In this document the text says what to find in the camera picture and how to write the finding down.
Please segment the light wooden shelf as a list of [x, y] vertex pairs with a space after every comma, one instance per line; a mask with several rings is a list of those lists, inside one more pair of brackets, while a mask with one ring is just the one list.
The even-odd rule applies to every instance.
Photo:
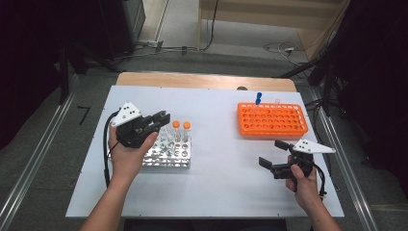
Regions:
[[199, 0], [197, 46], [202, 20], [216, 19], [295, 28], [309, 60], [323, 50], [330, 34], [342, 23], [350, 0]]

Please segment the person's left hand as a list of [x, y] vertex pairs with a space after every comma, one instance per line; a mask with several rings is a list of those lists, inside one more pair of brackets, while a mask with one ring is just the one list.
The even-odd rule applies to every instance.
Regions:
[[116, 128], [110, 126], [109, 147], [112, 156], [113, 174], [111, 185], [130, 186], [140, 172], [142, 160], [158, 137], [157, 132], [150, 134], [139, 148], [123, 146], [116, 138]]

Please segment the metal floor rail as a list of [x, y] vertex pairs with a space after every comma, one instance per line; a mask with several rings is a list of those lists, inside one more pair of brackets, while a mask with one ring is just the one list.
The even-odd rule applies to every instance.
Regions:
[[68, 78], [70, 93], [62, 103], [52, 93], [23, 125], [16, 137], [0, 150], [0, 231], [7, 231], [31, 186], [76, 94], [82, 75]]
[[308, 89], [308, 93], [311, 101], [307, 102], [306, 109], [310, 114], [313, 131], [320, 143], [336, 149], [335, 154], [324, 154], [323, 159], [343, 207], [344, 220], [355, 219], [359, 222], [358, 227], [361, 231], [379, 231], [356, 171], [348, 159], [345, 142], [341, 141], [341, 134], [335, 126], [336, 107], [331, 105], [330, 116], [327, 116], [319, 104], [322, 99], [319, 90], [311, 88]]

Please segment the metal test tube rack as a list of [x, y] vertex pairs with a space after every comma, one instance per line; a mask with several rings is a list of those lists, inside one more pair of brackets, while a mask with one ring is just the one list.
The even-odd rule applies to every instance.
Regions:
[[181, 140], [174, 141], [174, 129], [170, 130], [172, 141], [166, 139], [165, 129], [160, 130], [153, 146], [145, 154], [142, 165], [144, 167], [176, 167], [189, 168], [191, 166], [191, 132], [190, 140], [183, 142], [184, 129], [180, 129]]

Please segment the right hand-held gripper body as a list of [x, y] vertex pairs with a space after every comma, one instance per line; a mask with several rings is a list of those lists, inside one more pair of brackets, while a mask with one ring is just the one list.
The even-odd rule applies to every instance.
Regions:
[[306, 139], [300, 139], [296, 144], [289, 143], [289, 145], [288, 150], [292, 155], [292, 159], [286, 164], [272, 165], [270, 169], [275, 179], [294, 178], [291, 171], [292, 165], [298, 165], [304, 175], [308, 176], [314, 167], [314, 154], [333, 154], [336, 152], [335, 148]]

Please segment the dark cabinet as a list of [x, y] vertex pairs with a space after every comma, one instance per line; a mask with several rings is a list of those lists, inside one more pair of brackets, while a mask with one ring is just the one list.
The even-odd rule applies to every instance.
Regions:
[[98, 0], [107, 58], [113, 60], [134, 52], [146, 19], [142, 0]]

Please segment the wooden table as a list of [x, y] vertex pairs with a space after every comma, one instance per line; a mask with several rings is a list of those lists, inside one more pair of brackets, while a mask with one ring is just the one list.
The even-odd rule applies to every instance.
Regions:
[[211, 90], [236, 90], [237, 87], [244, 86], [247, 90], [296, 92], [291, 79], [187, 73], [123, 72], [118, 75], [116, 84]]

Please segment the black tripod stand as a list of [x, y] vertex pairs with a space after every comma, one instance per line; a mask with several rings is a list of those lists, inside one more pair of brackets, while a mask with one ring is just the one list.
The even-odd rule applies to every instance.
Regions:
[[60, 88], [61, 98], [60, 103], [63, 104], [70, 93], [68, 82], [68, 65], [71, 64], [76, 73], [86, 74], [88, 71], [84, 57], [89, 57], [98, 64], [106, 67], [112, 72], [122, 73], [124, 69], [120, 69], [116, 65], [109, 63], [107, 60], [91, 52], [79, 42], [65, 41], [59, 46], [59, 65], [60, 65]]
[[279, 75], [281, 79], [289, 79], [300, 72], [312, 68], [311, 74], [306, 78], [307, 83], [311, 87], [315, 87], [320, 83], [323, 83], [322, 87], [322, 99], [320, 105], [323, 108], [325, 114], [330, 116], [329, 107], [332, 105], [330, 102], [332, 84], [334, 83], [334, 67], [332, 63], [325, 58], [316, 58], [306, 64], [290, 70], [286, 73]]

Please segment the person's right hand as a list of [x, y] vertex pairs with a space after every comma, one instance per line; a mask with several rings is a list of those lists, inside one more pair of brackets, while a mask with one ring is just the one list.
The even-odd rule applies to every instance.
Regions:
[[295, 181], [287, 179], [287, 189], [294, 192], [296, 202], [306, 213], [314, 211], [321, 205], [318, 192], [317, 170], [313, 167], [311, 173], [305, 176], [298, 165], [292, 165], [291, 171]]

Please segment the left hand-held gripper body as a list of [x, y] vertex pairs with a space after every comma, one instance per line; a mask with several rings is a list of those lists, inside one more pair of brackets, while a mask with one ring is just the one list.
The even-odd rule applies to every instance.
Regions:
[[114, 113], [111, 126], [116, 128], [116, 138], [125, 147], [139, 148], [145, 139], [160, 128], [153, 127], [152, 115], [143, 116], [131, 102], [124, 105]]

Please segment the grey power strip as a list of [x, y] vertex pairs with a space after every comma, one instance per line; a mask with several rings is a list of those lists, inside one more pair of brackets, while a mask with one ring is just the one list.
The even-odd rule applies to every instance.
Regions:
[[163, 50], [163, 42], [156, 41], [156, 40], [148, 40], [148, 41], [138, 41], [136, 46], [141, 48], [153, 48], [156, 52], [160, 52]]

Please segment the orange plastic test tube rack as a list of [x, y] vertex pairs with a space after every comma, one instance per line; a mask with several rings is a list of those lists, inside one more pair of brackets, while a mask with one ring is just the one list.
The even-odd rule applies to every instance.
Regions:
[[301, 138], [309, 131], [298, 104], [241, 102], [237, 114], [243, 136]]

